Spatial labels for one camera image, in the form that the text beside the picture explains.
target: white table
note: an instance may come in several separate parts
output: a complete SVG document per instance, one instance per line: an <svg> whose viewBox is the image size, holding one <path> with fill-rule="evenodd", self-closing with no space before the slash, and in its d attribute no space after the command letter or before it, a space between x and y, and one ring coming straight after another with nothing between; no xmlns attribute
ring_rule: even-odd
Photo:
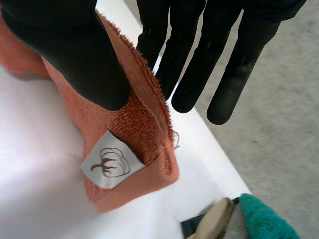
<svg viewBox="0 0 319 239"><path fill-rule="evenodd" d="M141 29L122 0L98 9L136 43ZM182 238L179 222L249 192L197 111L172 110L179 180L98 215L80 177L83 139L53 82L0 68L0 108L1 239Z"/></svg>

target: towel label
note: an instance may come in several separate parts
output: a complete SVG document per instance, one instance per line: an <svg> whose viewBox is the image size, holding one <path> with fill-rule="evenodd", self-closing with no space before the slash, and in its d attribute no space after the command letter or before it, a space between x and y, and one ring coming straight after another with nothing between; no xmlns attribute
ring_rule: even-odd
<svg viewBox="0 0 319 239"><path fill-rule="evenodd" d="M130 148L107 131L81 165L81 170L95 185L111 189L136 173L144 165Z"/></svg>

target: cotton boll logo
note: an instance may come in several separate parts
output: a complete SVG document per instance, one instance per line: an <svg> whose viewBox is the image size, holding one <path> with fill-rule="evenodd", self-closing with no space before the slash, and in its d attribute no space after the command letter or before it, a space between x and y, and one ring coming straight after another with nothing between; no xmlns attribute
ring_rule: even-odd
<svg viewBox="0 0 319 239"><path fill-rule="evenodd" d="M116 178L128 174L131 171L123 153L117 148L104 148L100 152L101 163L91 167L91 172L95 168L102 168L102 174L107 178Z"/></svg>

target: floor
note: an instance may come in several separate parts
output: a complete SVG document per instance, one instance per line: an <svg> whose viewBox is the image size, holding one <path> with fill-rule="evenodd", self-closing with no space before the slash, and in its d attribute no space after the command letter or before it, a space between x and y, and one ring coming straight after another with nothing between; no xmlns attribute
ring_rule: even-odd
<svg viewBox="0 0 319 239"><path fill-rule="evenodd" d="M126 3L138 18L135 0ZM295 18L281 24L232 118L214 126L206 109L235 44L237 21L196 105L253 194L307 239L319 234L318 11L319 0L308 0ZM195 46L199 37L200 26Z"/></svg>

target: black glove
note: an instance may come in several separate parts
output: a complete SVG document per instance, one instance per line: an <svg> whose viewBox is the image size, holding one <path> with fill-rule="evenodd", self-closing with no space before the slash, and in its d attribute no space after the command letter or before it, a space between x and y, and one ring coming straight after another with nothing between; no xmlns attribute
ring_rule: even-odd
<svg viewBox="0 0 319 239"><path fill-rule="evenodd" d="M193 45L198 19L204 11L202 36L172 98L173 107L190 111L224 50L231 27L244 9L238 40L209 105L213 124L226 123L263 49L282 20L292 18L306 0L137 0L143 32L137 49L152 69L165 42L168 11L172 34L156 77L168 99Z"/></svg>
<svg viewBox="0 0 319 239"><path fill-rule="evenodd" d="M0 0L4 21L83 97L108 109L126 104L129 83L95 15L97 0Z"/></svg>

